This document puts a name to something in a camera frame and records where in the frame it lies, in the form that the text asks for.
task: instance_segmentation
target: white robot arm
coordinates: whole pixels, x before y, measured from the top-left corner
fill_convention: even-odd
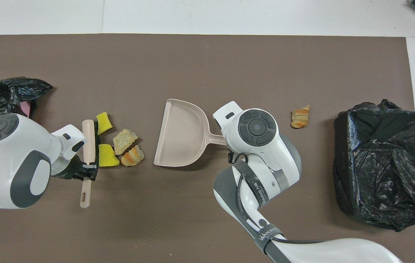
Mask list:
[[[296,148],[264,110],[242,110],[230,102],[214,113],[214,119],[237,155],[233,165],[217,175],[214,195],[274,262],[401,262],[383,246],[363,239],[287,240],[257,210],[299,180],[301,159]]]
[[[86,170],[76,156],[86,141],[72,125],[50,134],[22,115],[0,115],[0,209],[33,205],[44,193],[50,175],[95,180],[97,166]],[[87,174],[79,176],[80,169]]]

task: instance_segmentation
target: brown mat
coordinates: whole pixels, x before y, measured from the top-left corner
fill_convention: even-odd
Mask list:
[[[332,178],[340,111],[384,98],[413,110],[404,38],[0,35],[0,79],[15,76],[56,87],[33,117],[50,132],[107,111],[114,128],[102,143],[132,129],[146,159],[102,168],[87,209],[80,181],[52,178],[34,206],[0,211],[0,262],[269,262],[214,198],[224,146],[185,168],[152,163],[168,98],[198,105],[217,134],[212,113],[231,100],[277,119],[303,173],[261,213],[287,238],[365,238],[415,262],[415,226],[396,233],[347,217]],[[308,104],[309,125],[292,129],[290,112]]]

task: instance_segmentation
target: white floor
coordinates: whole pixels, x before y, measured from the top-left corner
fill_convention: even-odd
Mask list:
[[[83,33],[407,37],[415,102],[406,0],[0,0],[1,35]]]

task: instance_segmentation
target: yellow sponge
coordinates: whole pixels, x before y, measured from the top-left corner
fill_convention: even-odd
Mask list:
[[[99,115],[97,115],[97,121],[98,121],[97,135],[105,133],[107,130],[113,128],[113,125],[110,123],[110,120],[108,119],[108,114],[106,112],[102,112]]]
[[[119,165],[119,160],[115,156],[115,151],[109,144],[99,144],[98,145],[98,166],[117,166]]]

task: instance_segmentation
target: dustpan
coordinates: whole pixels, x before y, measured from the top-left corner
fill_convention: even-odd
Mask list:
[[[189,165],[201,157],[210,143],[226,145],[224,137],[209,130],[204,111],[192,103],[168,99],[154,164],[169,167]]]

